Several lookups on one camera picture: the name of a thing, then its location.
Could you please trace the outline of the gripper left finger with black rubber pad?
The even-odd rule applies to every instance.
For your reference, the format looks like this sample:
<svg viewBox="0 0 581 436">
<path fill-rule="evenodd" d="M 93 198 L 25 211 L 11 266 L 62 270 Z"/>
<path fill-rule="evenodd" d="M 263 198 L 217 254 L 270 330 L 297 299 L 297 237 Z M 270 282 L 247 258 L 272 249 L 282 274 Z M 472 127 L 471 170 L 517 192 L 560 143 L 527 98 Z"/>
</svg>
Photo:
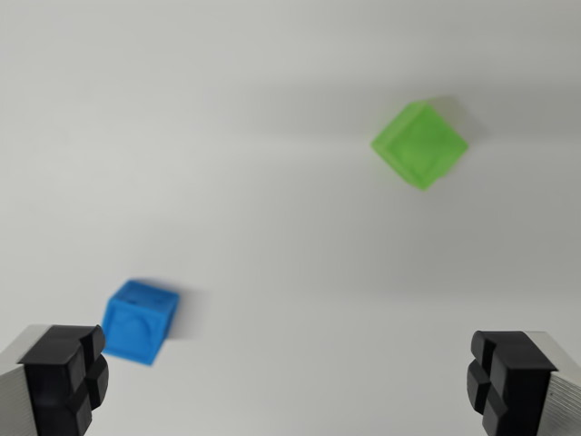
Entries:
<svg viewBox="0 0 581 436">
<path fill-rule="evenodd" d="M 1 351 L 1 433 L 81 436 L 109 384 L 100 325 L 26 327 Z"/>
</svg>

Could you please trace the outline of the gripper right finger with black rubber pad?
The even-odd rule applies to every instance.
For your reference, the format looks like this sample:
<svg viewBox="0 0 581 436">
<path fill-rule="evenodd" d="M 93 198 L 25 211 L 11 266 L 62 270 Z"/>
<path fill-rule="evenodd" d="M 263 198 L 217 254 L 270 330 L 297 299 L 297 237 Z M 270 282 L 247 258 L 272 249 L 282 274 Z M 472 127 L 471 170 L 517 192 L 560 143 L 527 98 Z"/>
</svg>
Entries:
<svg viewBox="0 0 581 436">
<path fill-rule="evenodd" d="M 491 436 L 577 436 L 580 365 L 546 332 L 474 332 L 472 408 Z"/>
</svg>

